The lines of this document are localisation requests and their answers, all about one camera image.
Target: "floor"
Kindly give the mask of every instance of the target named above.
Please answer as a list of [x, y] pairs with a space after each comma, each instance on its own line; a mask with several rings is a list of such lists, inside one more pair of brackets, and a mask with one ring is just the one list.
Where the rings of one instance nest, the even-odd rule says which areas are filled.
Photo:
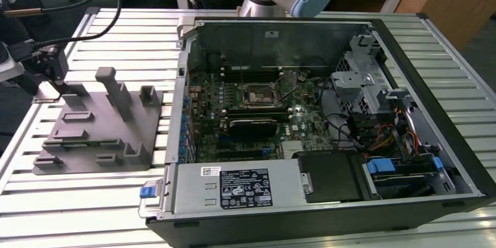
[[[20, 8], [37, 7], [40, 1], [45, 8], [70, 4], [68, 0], [20, 0]], [[176, 0], [124, 0], [125, 8], [177, 8]], [[206, 0], [209, 8], [233, 9], [240, 0]], [[113, 8], [116, 0], [94, 0], [90, 6]], [[82, 18], [86, 7], [69, 10], [49, 16], [37, 16], [25, 20], [29, 34], [36, 41], [70, 37]], [[488, 20], [465, 49], [461, 51], [480, 76], [496, 90], [496, 20]], [[0, 154], [5, 150], [10, 136], [29, 109], [30, 97], [9, 84], [0, 85]]]

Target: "blue latch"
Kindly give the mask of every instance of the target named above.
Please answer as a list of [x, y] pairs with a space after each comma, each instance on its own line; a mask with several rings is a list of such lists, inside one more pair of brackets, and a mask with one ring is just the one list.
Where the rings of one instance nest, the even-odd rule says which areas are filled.
[[150, 197], [156, 197], [156, 187], [141, 187], [140, 198], [148, 199]]
[[434, 165], [436, 168], [437, 168], [437, 171], [438, 171], [438, 170], [442, 170], [444, 165], [442, 165], [441, 159], [440, 159], [438, 157], [433, 157], [433, 158], [432, 158], [432, 161], [433, 161], [433, 165]]
[[374, 174], [376, 172], [396, 171], [392, 160], [386, 158], [372, 159], [370, 162], [366, 163], [366, 168], [369, 169], [370, 174]]

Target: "motherboard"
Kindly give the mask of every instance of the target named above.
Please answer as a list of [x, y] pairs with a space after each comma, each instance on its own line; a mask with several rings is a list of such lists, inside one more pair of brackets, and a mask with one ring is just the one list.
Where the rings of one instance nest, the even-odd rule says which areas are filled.
[[196, 163], [332, 149], [318, 104], [322, 78], [310, 75], [305, 69], [190, 72]]

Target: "slotted metal surface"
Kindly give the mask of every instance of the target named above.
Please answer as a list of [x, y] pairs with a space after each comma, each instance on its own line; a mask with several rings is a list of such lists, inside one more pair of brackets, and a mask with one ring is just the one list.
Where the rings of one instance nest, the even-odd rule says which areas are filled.
[[[164, 156], [178, 50], [181, 16], [234, 16], [233, 11], [124, 10], [116, 27], [100, 39], [69, 46], [69, 81], [102, 91], [93, 81], [98, 66], [112, 66], [129, 90], [153, 85], [165, 92], [156, 136], [153, 168], [140, 172], [34, 176], [32, 162], [49, 134], [62, 103], [33, 105], [0, 160], [0, 247], [168, 247], [137, 216], [138, 189], [164, 173]], [[82, 19], [77, 34], [100, 32], [113, 9]], [[325, 13], [320, 17], [378, 17], [432, 89], [462, 136], [496, 177], [494, 95], [449, 48], [428, 22], [414, 15]], [[401, 79], [388, 65], [397, 83]], [[257, 247], [493, 247], [496, 207], [457, 213], [393, 233], [377, 232], [257, 244]]]

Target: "power supply label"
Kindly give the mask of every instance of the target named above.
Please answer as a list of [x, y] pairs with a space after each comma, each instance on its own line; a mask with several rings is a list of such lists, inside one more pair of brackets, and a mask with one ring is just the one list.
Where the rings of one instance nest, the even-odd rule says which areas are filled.
[[220, 206], [222, 209], [272, 206], [266, 168], [220, 172]]

